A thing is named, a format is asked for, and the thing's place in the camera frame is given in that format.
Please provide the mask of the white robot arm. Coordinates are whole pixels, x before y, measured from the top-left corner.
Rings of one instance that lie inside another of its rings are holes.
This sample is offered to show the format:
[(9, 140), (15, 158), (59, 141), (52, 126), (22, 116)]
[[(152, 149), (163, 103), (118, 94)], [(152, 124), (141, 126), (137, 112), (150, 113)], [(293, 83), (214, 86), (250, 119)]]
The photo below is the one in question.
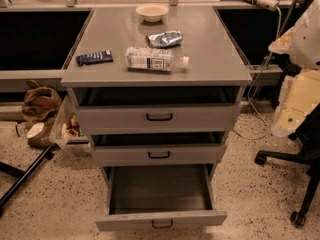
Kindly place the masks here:
[(274, 114), (271, 132), (285, 137), (294, 133), (320, 104), (320, 0), (314, 0), (295, 25), (268, 49), (288, 54), (290, 62), (301, 68), (296, 76), (285, 77)]

